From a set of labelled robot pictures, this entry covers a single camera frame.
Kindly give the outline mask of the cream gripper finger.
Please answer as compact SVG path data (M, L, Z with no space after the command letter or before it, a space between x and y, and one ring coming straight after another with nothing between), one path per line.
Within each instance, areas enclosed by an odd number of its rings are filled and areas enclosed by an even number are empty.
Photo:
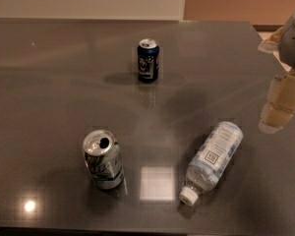
M278 50L283 28L277 29L268 38L263 40L258 49L264 53L273 53Z
M280 131L295 115L295 69L275 76L269 86L259 129L266 134Z

